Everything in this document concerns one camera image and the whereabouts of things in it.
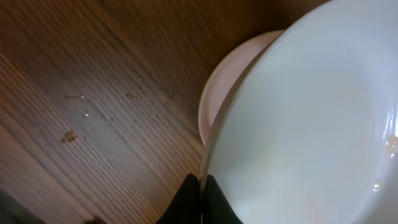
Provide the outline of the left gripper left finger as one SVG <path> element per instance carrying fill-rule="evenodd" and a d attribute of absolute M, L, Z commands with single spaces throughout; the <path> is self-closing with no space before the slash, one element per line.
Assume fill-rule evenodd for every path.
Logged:
<path fill-rule="evenodd" d="M 199 183 L 195 175 L 188 174 L 156 224 L 196 224 L 198 214 Z"/>

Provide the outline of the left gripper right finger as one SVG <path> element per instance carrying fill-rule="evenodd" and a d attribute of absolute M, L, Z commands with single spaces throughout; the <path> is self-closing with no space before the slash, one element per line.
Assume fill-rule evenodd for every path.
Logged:
<path fill-rule="evenodd" d="M 206 178 L 201 211 L 202 224 L 243 224 L 212 175 Z"/>

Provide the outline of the light blue rimmed plate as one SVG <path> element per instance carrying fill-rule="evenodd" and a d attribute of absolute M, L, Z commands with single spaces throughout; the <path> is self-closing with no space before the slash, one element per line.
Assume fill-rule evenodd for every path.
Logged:
<path fill-rule="evenodd" d="M 397 0 L 329 1 L 233 85 L 206 143 L 223 223 L 397 222 Z"/>

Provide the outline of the white plate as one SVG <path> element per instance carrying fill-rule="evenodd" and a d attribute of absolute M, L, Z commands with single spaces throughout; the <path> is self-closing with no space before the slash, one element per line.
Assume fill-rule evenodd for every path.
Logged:
<path fill-rule="evenodd" d="M 203 144 L 229 90 L 249 63 L 270 45 L 282 30 L 255 36 L 232 50 L 212 71 L 201 94 L 198 108 L 198 130 Z"/>

